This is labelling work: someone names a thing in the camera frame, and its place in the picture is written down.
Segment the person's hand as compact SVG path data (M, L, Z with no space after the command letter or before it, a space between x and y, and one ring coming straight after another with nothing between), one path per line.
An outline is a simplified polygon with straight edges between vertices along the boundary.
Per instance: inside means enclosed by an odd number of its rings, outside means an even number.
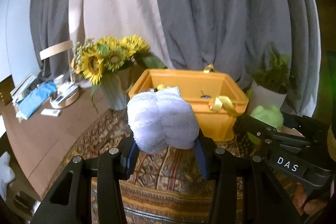
M308 201L302 184L298 182L296 186L293 204L299 215L303 215L303 213L315 215L327 205L327 200L321 198Z

